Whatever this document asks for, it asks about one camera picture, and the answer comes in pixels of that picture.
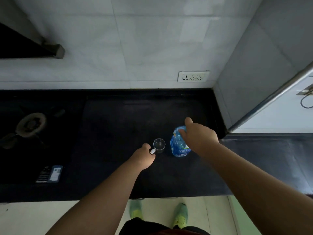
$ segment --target person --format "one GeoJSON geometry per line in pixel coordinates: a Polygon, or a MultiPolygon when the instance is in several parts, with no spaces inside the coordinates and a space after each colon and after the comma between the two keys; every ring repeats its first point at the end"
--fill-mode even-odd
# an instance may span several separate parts
{"type": "MultiPolygon", "coordinates": [[[[216,133],[185,119],[186,132],[180,130],[186,144],[217,171],[245,212],[263,235],[313,234],[313,200],[267,174],[219,143],[216,133]]],[[[155,155],[144,143],[98,187],[66,212],[47,235],[114,235],[139,173],[148,168],[155,155]]],[[[197,234],[201,231],[169,229],[140,219],[140,207],[134,205],[133,218],[122,234],[197,234]]]]}

